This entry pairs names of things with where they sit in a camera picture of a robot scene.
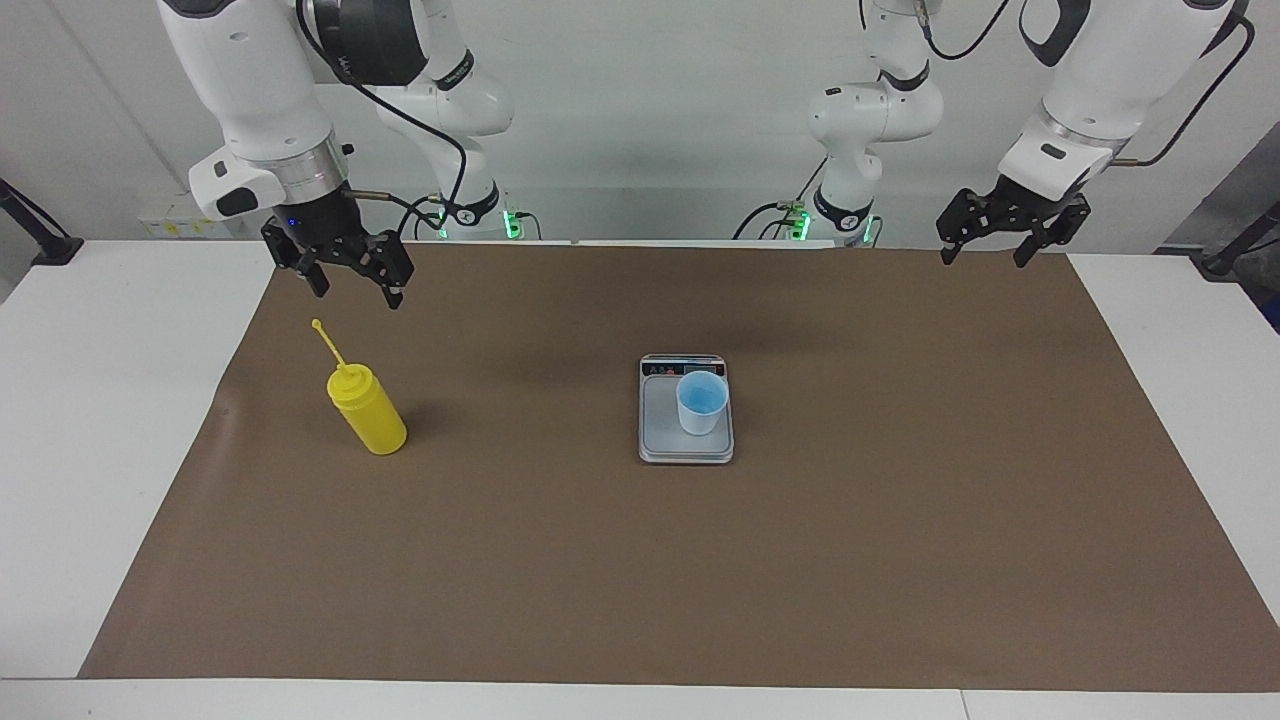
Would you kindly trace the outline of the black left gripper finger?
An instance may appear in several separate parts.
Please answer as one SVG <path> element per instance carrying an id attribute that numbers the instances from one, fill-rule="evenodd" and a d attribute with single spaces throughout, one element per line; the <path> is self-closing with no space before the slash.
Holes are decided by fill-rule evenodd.
<path id="1" fill-rule="evenodd" d="M 1087 200 L 1071 200 L 1047 225 L 1041 220 L 1033 220 L 1030 233 L 1012 254 L 1015 266 L 1025 268 L 1039 251 L 1070 243 L 1091 211 Z"/>
<path id="2" fill-rule="evenodd" d="M 959 190 L 937 218 L 943 247 L 941 260 L 950 266 L 965 245 L 986 236 L 986 199 L 973 190 Z"/>

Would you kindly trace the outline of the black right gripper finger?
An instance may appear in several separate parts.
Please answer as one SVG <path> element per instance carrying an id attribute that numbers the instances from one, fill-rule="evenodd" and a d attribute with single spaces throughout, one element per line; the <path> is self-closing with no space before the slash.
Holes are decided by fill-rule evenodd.
<path id="1" fill-rule="evenodd" d="M 415 265 L 397 232 L 381 232 L 364 238 L 365 252 L 360 274 L 381 291 L 387 306 L 397 310 L 403 302 L 404 288 Z"/>
<path id="2" fill-rule="evenodd" d="M 262 241 L 278 269 L 294 273 L 316 299 L 326 295 L 330 283 L 311 250 L 301 250 L 279 225 L 262 225 Z"/>

